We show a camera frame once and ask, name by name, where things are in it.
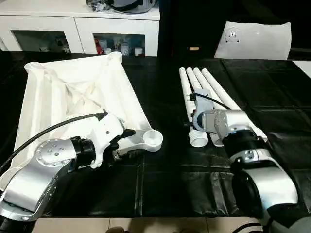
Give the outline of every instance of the tile floor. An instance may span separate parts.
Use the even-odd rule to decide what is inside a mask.
[[[105,233],[108,228],[122,226],[130,233],[173,233],[192,229],[200,233],[231,233],[239,226],[257,222],[254,218],[42,218],[34,233]],[[261,230],[244,229],[240,233]]]

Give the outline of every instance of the white cabinet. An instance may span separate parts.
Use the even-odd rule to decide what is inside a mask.
[[[157,56],[159,21],[81,17],[75,21],[85,53],[99,52],[96,39],[123,54],[135,55],[137,48],[141,55]]]
[[[73,17],[0,16],[0,22],[9,51],[84,53]]]
[[[0,0],[2,50],[157,56],[160,12],[92,12],[85,0]]]

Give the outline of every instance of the white tray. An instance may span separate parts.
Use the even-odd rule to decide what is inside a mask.
[[[152,131],[121,63],[122,54],[113,52],[105,56],[26,64],[28,80],[14,150],[51,125],[103,109],[115,114],[125,128],[139,132],[138,139],[122,139],[120,151],[134,149],[150,134],[157,136],[158,147],[149,151],[158,150],[163,137],[158,131]],[[12,160],[10,168],[0,177],[0,189],[29,162],[40,142],[49,138],[85,138],[96,121],[95,118],[76,121],[34,141]]]

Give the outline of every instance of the black tablecloth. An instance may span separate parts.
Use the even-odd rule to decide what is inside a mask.
[[[85,57],[50,53],[0,54],[0,163],[13,150],[27,62]],[[178,69],[206,67],[267,134],[275,158],[289,168],[311,212],[311,79],[290,61],[169,61],[123,58],[126,74],[162,148],[105,170],[82,169],[63,181],[61,198],[46,214],[67,216],[242,216],[231,189],[223,148],[189,144]]]

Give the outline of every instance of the robotic arm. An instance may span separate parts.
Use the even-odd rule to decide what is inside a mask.
[[[58,181],[74,170],[100,167],[105,149],[115,139],[121,139],[123,133],[119,120],[104,113],[87,139],[44,141],[31,161],[8,183],[0,197],[0,215],[15,226],[16,222],[34,223],[53,198]]]
[[[232,188],[237,206],[255,216],[271,233],[310,233],[311,217],[300,209],[296,186],[267,145],[249,125],[242,110],[213,109],[205,96],[210,91],[195,89],[193,126],[217,134],[231,161]]]

